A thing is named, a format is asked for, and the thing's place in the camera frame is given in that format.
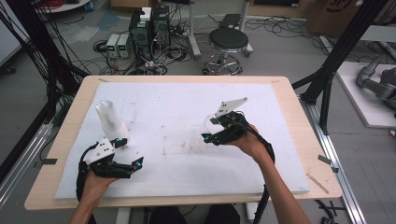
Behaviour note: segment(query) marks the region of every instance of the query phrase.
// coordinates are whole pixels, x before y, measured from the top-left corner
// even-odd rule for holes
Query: wooden table
[[[62,178],[64,165],[70,148],[73,146],[79,127],[92,103],[96,89],[101,82],[156,82],[156,83],[262,83],[271,84],[276,94],[284,119],[289,127],[290,136],[300,157],[309,181],[311,191],[295,195],[297,199],[339,198],[342,191],[331,167],[318,160],[324,156],[321,146],[311,125],[285,77],[201,77],[201,76],[164,76],[164,77],[125,77],[91,76],[86,77],[70,107],[64,123],[56,137],[48,158],[58,159],[55,165],[43,165],[25,202],[28,210],[74,208],[77,200],[59,200],[54,195]],[[212,196],[174,196],[148,198],[103,199],[99,206],[155,206],[168,204],[211,204],[211,203],[249,203],[260,200],[261,195],[212,195]]]

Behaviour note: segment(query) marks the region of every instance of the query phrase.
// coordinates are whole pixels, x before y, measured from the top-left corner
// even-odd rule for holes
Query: round stool seat
[[[222,51],[238,52],[247,47],[248,36],[233,28],[219,28],[210,33],[209,43]]]

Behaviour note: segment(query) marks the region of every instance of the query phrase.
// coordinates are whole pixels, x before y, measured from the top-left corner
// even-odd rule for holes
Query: white paper sheet
[[[236,147],[206,144],[205,118],[221,102],[247,97],[236,110],[272,143],[276,167],[290,190],[306,193],[309,185],[271,85],[218,83],[102,83],[70,150],[56,198],[75,198],[82,152],[104,137],[94,109],[112,101],[125,121],[131,141],[117,149],[114,161],[145,157],[130,179],[110,186],[107,197],[261,194],[263,178],[253,159]]]

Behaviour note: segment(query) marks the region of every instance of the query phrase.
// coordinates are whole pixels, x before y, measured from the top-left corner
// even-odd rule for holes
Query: person
[[[257,132],[254,125],[250,124],[250,127]],[[239,147],[258,163],[265,179],[265,185],[271,196],[278,223],[310,223],[308,216],[291,194],[265,146],[259,141],[257,136],[247,132],[246,135],[230,142],[228,145]],[[81,200],[69,223],[88,223],[93,209],[99,204],[100,198],[106,192],[108,186],[116,180],[117,178],[102,178],[89,171]]]

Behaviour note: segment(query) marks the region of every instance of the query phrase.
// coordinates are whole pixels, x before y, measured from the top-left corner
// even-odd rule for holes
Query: box
[[[358,0],[317,1],[308,14],[305,28],[314,35],[340,37],[359,7]]]
[[[110,0],[112,7],[155,7],[157,0]]]

